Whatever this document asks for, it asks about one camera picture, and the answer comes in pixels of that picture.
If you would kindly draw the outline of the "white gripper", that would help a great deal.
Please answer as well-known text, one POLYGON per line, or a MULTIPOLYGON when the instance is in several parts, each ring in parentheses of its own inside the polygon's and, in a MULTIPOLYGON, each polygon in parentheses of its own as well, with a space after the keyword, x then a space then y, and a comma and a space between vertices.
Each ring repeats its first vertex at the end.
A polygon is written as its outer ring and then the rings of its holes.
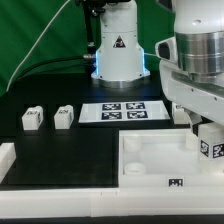
POLYGON ((202 117, 224 125, 224 47, 220 42, 221 38, 178 35, 155 45, 164 95, 191 111, 188 119, 195 135, 202 117))

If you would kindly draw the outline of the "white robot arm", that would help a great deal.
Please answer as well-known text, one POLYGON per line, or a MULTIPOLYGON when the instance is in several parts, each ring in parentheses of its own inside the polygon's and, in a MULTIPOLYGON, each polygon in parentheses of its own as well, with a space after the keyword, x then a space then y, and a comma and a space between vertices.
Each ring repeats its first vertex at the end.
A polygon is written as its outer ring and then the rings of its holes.
MULTIPOLYGON (((126 88, 147 78, 135 0, 101 0, 94 83, 126 88)), ((155 0, 175 14, 174 35, 155 45, 166 98, 224 126, 224 0, 155 0)))

